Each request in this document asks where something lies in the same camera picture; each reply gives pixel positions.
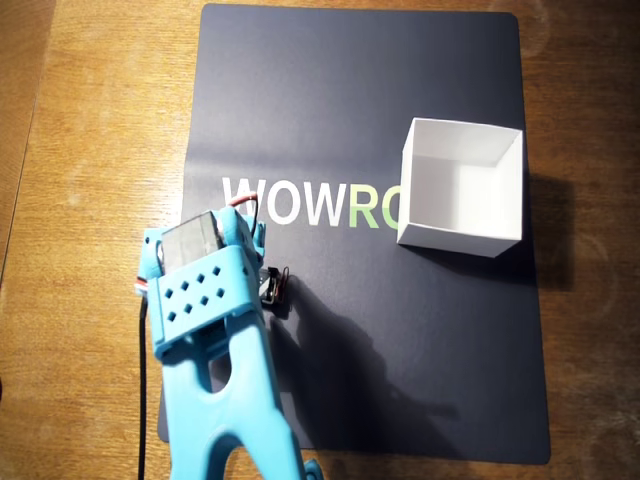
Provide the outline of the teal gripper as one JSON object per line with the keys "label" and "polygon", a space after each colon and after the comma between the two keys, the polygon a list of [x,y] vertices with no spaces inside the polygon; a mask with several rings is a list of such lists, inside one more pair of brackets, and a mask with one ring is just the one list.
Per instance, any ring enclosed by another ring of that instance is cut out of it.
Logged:
{"label": "teal gripper", "polygon": [[264,224],[255,216],[234,214],[231,227],[231,244],[243,248],[253,266],[263,266],[265,256]]}

